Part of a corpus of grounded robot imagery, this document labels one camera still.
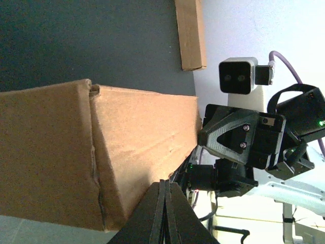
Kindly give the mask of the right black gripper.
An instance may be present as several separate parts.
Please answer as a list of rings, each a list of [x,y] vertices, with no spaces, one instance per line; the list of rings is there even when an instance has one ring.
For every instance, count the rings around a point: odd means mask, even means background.
[[[198,145],[210,154],[262,170],[277,164],[283,115],[209,104],[203,124]]]

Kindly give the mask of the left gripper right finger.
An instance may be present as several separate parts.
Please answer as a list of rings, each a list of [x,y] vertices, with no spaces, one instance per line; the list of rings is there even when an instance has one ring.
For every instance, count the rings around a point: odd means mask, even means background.
[[[175,182],[165,182],[165,243],[219,243],[199,221]]]

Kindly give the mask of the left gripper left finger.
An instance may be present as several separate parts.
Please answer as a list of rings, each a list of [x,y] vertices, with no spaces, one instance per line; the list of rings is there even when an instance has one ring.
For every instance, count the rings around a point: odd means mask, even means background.
[[[108,244],[163,243],[166,181],[154,182],[124,227]]]

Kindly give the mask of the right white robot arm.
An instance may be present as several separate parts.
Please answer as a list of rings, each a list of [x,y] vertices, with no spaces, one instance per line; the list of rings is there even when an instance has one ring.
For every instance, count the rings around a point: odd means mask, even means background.
[[[307,144],[324,137],[324,97],[318,87],[297,83],[286,88],[298,92],[279,102],[281,92],[271,97],[267,112],[249,109],[259,103],[255,88],[223,88],[227,106],[208,105],[199,146],[216,156],[214,165],[185,161],[173,181],[181,189],[214,191],[216,197],[241,196],[258,186],[253,170],[265,170],[288,180],[314,168]]]

